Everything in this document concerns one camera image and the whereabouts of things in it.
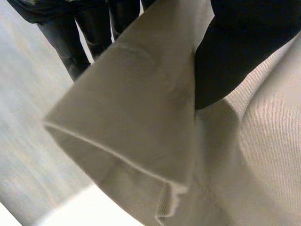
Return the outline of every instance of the white floor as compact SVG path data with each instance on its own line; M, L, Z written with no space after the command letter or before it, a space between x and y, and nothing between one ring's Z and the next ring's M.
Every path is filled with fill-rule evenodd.
M92 185L35 226L143 226Z
M5 0L0 9L0 202L23 226L45 216L47 226L139 225L43 129L41 119L73 83L37 26Z

